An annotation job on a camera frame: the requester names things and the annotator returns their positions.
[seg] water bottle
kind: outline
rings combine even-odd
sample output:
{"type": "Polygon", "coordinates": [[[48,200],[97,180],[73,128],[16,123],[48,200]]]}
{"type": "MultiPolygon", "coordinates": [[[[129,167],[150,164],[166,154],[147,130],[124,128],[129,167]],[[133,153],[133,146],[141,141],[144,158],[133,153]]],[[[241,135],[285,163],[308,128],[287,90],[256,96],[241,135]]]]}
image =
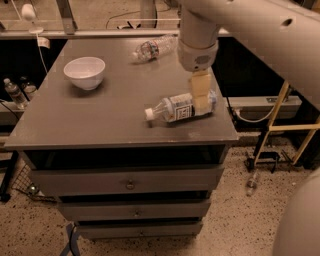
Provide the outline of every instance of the water bottle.
{"type": "Polygon", "coordinates": [[[17,105],[18,109],[26,109],[28,106],[28,100],[20,90],[19,86],[11,82],[9,78],[3,80],[4,88],[6,92],[10,95],[13,102],[17,105]]]}
{"type": "Polygon", "coordinates": [[[177,47],[177,38],[172,35],[164,35],[139,45],[132,53],[134,62],[147,62],[173,52],[177,47]]]}
{"type": "Polygon", "coordinates": [[[258,186],[259,173],[255,171],[247,181],[247,196],[252,196],[258,186]]]}
{"type": "Polygon", "coordinates": [[[216,93],[210,90],[208,93],[208,110],[197,113],[192,102],[191,93],[163,98],[157,106],[145,109],[146,120],[159,119],[165,122],[174,122],[194,116],[205,115],[214,111],[216,102],[216,93]]]}
{"type": "Polygon", "coordinates": [[[31,82],[27,76],[22,76],[20,78],[21,81],[21,88],[24,91],[24,93],[27,95],[29,101],[33,99],[34,95],[37,92],[36,85],[31,82]]]}

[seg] gray cabinet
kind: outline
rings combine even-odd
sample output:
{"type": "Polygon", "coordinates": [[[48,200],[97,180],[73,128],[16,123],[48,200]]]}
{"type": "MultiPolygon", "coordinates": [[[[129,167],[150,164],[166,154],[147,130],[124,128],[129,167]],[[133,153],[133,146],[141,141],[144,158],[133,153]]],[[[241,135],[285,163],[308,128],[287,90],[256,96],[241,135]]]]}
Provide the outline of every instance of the gray cabinet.
{"type": "Polygon", "coordinates": [[[238,137],[213,77],[212,115],[147,123],[144,109],[188,92],[176,53],[132,65],[147,38],[69,40],[6,142],[31,179],[89,239],[196,235],[238,137]],[[64,78],[76,57],[106,62],[103,82],[81,91],[64,78]]]}

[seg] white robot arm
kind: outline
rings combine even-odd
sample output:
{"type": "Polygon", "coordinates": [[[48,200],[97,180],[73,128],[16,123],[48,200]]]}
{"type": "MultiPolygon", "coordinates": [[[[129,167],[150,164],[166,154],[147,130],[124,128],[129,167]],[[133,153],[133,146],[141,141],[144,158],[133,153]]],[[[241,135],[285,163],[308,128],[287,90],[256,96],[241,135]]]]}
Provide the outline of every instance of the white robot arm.
{"type": "MultiPolygon", "coordinates": [[[[187,71],[210,67],[221,27],[320,110],[320,15],[284,0],[180,0],[178,55],[187,71]]],[[[274,256],[320,255],[320,169],[291,198],[274,256]]]]}
{"type": "Polygon", "coordinates": [[[320,15],[285,0],[180,0],[178,55],[187,71],[210,67],[221,27],[320,110],[320,15]]]}

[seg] yellow object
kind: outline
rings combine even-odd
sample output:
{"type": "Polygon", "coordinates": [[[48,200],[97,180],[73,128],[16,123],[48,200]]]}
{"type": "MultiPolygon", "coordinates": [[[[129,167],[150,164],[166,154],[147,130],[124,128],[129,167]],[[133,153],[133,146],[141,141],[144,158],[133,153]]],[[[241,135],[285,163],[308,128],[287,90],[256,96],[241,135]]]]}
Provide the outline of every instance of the yellow object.
{"type": "Polygon", "coordinates": [[[208,70],[197,71],[190,79],[190,92],[196,114],[202,115],[210,112],[208,94],[211,88],[211,74],[208,70]]]}
{"type": "Polygon", "coordinates": [[[211,86],[211,75],[196,74],[191,77],[191,94],[193,98],[208,95],[211,86]]]}
{"type": "Polygon", "coordinates": [[[208,95],[198,96],[192,99],[192,103],[196,112],[196,115],[204,115],[211,112],[211,106],[208,100],[208,95]]]}

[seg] cabinet top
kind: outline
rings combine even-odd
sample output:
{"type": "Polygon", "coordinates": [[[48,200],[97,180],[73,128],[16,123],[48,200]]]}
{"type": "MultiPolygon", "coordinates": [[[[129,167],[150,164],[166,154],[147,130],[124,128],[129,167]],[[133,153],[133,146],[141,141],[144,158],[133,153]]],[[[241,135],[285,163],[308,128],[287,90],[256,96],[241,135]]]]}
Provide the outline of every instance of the cabinet top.
{"type": "Polygon", "coordinates": [[[215,78],[216,111],[204,118],[148,123],[144,109],[189,91],[190,72],[177,54],[132,64],[130,54],[146,38],[69,40],[37,95],[7,140],[8,150],[226,144],[238,139],[215,78]],[[106,63],[92,91],[73,86],[63,73],[71,60],[94,56],[106,63]]]}

